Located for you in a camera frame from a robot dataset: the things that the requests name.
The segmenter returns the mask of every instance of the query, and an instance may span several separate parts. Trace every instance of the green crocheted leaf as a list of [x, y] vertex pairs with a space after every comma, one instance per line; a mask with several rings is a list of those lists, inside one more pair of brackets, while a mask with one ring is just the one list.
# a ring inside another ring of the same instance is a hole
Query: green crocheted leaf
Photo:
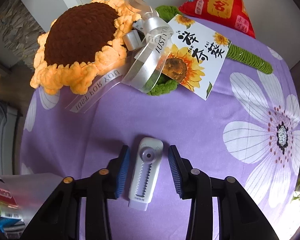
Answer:
[[211, 89], [212, 89], [212, 84], [211, 84], [211, 82], [209, 82], [206, 99], [208, 98], [208, 95], [210, 94]]
[[158, 6], [156, 11], [159, 13], [159, 17], [165, 22], [169, 22], [177, 14], [181, 14], [177, 7], [167, 5]]
[[174, 81], [171, 78], [168, 78], [169, 80], [167, 80], [164, 83], [161, 84], [156, 84], [154, 86], [154, 88], [152, 88], [152, 90], [148, 93], [148, 95], [150, 96], [160, 96], [163, 94], [168, 94], [171, 91], [175, 90], [178, 86], [178, 82]]

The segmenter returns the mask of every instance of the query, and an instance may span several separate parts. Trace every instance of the tablecloth flower center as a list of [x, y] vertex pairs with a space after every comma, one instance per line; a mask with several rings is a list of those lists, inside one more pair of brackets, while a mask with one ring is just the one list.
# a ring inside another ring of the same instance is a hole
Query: tablecloth flower center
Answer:
[[277, 126], [277, 145], [282, 150], [282, 154], [284, 155], [284, 149], [288, 146], [288, 127], [284, 125], [283, 122]]

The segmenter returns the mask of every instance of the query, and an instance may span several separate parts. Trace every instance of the table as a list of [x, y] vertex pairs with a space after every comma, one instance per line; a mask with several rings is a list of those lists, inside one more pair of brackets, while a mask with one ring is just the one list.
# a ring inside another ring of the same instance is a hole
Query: table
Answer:
[[[209, 176], [234, 176], [275, 229], [291, 200], [300, 165], [300, 108], [286, 63], [243, 33], [196, 20], [270, 62], [274, 73], [265, 75], [226, 59], [207, 101], [182, 86], [151, 97], [124, 84], [112, 88], [85, 114], [65, 109], [74, 98], [68, 88], [56, 96], [39, 88], [31, 100], [21, 163], [34, 173], [79, 179], [106, 167], [123, 144], [135, 157], [143, 137], [163, 141], [164, 157], [147, 211], [128, 208], [129, 182], [120, 199], [109, 201], [114, 240], [185, 239], [190, 200], [180, 200], [175, 192], [167, 160], [171, 144]], [[216, 201], [213, 220], [218, 239]]]

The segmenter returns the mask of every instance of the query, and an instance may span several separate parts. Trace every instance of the leaf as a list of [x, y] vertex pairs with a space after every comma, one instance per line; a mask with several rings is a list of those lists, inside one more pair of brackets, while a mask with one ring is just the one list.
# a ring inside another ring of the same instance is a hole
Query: leaf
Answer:
[[211, 82], [209, 82], [206, 99], [208, 98], [208, 95], [210, 94], [211, 89], [212, 89], [212, 84], [211, 84]]
[[299, 187], [300, 187], [300, 179], [297, 180], [297, 185], [296, 185], [296, 189], [295, 190], [298, 190]]
[[292, 200], [297, 200], [299, 198], [300, 198], [300, 196], [296, 196], [296, 197], [293, 197]]

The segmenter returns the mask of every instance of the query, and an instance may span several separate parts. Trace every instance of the white ribbon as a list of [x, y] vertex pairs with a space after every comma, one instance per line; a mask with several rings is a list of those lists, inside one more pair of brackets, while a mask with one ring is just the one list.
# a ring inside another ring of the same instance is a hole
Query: white ribbon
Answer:
[[143, 0], [126, 0], [129, 10], [142, 17], [146, 46], [138, 52], [122, 83], [148, 93], [157, 83], [172, 46], [172, 28]]
[[104, 76], [98, 76], [83, 96], [77, 96], [66, 108], [71, 112], [86, 112], [106, 92], [122, 81], [122, 77], [128, 72], [129, 64], [109, 71]]

